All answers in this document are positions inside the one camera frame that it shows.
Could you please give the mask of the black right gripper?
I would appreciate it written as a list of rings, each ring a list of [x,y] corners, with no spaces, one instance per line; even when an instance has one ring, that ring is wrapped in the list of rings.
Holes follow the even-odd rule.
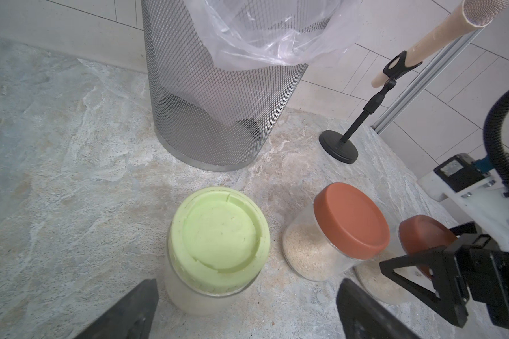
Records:
[[[382,261],[382,274],[460,328],[467,323],[470,292],[486,305],[493,325],[509,330],[509,252],[489,235],[477,234],[473,221],[449,231],[459,238],[446,249]]]

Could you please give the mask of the clear rice jar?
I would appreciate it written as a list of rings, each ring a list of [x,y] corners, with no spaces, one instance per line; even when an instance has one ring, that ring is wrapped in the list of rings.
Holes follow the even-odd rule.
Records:
[[[380,270],[380,262],[399,256],[399,253],[385,250],[354,268],[363,289],[373,298],[389,305],[401,305],[415,300],[410,292],[387,278]]]

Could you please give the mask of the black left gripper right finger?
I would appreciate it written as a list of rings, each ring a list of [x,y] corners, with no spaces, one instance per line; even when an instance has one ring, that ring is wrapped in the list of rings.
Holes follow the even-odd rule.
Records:
[[[351,279],[341,282],[336,304],[346,338],[419,339]]]

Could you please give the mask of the red jar lid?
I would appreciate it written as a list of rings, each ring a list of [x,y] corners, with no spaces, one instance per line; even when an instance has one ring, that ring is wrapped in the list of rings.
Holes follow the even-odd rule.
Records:
[[[425,277],[431,281],[445,278],[445,272],[441,273],[440,260],[434,258],[433,249],[446,248],[458,239],[450,229],[432,217],[418,215],[400,223],[398,236],[408,257],[422,259],[413,261],[413,264]]]

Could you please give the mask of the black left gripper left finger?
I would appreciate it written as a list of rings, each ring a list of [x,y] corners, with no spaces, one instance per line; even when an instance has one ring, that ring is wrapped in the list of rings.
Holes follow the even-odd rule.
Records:
[[[158,306],[156,279],[145,279],[75,337],[147,339]]]

